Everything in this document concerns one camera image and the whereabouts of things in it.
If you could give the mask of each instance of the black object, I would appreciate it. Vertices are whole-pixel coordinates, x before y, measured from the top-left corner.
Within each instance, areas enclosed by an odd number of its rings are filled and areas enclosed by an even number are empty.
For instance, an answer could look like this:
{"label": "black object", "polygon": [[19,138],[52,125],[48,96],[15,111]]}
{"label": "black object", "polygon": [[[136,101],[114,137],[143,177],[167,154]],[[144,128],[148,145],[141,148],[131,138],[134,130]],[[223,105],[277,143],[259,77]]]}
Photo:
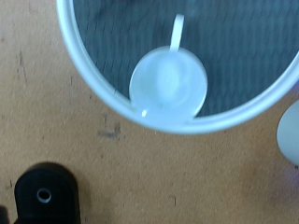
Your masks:
{"label": "black object", "polygon": [[1,224],[9,224],[7,209],[1,205],[0,205],[0,223]]}
{"label": "black object", "polygon": [[80,224],[75,177],[56,163],[39,163],[15,187],[15,224]]}

